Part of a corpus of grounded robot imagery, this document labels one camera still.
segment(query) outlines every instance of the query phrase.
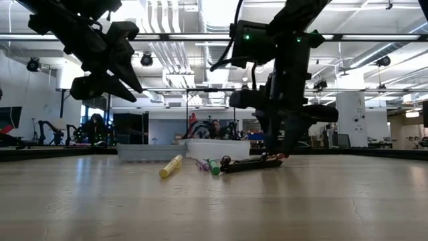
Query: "white plastic bin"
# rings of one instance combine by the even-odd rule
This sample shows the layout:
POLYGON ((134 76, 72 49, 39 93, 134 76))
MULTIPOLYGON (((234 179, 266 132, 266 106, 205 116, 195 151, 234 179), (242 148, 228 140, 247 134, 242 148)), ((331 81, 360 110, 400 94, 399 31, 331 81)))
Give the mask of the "white plastic bin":
POLYGON ((179 144, 187 144, 186 157, 196 159, 221 159, 225 155, 230 156, 233 160, 249 157, 249 141, 187 139, 180 140, 179 144))

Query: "white pillar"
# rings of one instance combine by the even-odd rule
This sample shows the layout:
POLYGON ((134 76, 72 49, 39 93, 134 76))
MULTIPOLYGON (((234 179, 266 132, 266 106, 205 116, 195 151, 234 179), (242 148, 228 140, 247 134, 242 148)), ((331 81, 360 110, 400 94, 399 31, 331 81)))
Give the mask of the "white pillar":
MULTIPOLYGON (((358 70, 338 76, 337 88, 363 89, 364 73, 358 70)), ((338 133, 349 135, 351 147, 367 147, 366 105, 363 92, 341 92, 336 97, 338 133)))

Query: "cable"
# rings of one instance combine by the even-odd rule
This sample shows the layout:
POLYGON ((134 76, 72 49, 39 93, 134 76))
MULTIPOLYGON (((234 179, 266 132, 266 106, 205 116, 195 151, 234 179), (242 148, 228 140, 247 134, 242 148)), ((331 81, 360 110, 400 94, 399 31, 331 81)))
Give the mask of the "cable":
MULTIPOLYGON (((239 11, 241 10, 241 6, 242 6, 243 0, 239 0, 238 5, 236 7, 236 12, 235 12, 235 19, 233 20, 233 26, 237 27, 238 24, 238 18, 239 18, 239 11)), ((223 54, 220 56, 219 61, 217 61, 217 63, 213 64, 209 71, 214 71, 216 70, 218 67, 222 66, 222 61, 226 58, 227 53, 229 53, 229 50, 233 44, 233 42, 235 41, 235 31, 231 31, 230 33, 230 40, 229 43, 227 44, 227 47, 225 49, 225 51, 223 52, 223 54)))
POLYGON ((251 79, 253 82, 253 90, 257 90, 257 83, 255 81, 255 69, 257 68, 257 62, 253 64, 253 67, 251 68, 251 79))

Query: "person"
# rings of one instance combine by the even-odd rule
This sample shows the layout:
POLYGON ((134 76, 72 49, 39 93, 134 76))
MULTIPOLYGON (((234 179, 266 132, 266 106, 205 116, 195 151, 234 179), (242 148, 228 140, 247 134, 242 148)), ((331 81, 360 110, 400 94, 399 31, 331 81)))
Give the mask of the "person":
POLYGON ((213 120, 211 121, 211 128, 209 132, 205 135, 206 139, 223 139, 223 137, 220 137, 220 121, 213 120))

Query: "camera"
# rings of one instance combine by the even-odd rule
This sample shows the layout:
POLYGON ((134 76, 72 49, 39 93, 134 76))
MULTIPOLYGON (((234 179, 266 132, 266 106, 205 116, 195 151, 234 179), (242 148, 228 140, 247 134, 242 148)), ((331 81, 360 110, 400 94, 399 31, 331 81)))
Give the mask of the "camera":
POLYGON ((152 66, 153 64, 152 53, 150 52, 143 53, 140 63, 144 67, 152 66))
POLYGON ((377 60, 375 64, 378 67, 381 67, 381 66, 387 67, 391 64, 391 59, 388 56, 385 56, 385 57, 377 60))
POLYGON ((30 72, 40 72, 41 64, 40 59, 37 57, 31 57, 30 61, 27 63, 27 70, 30 72))

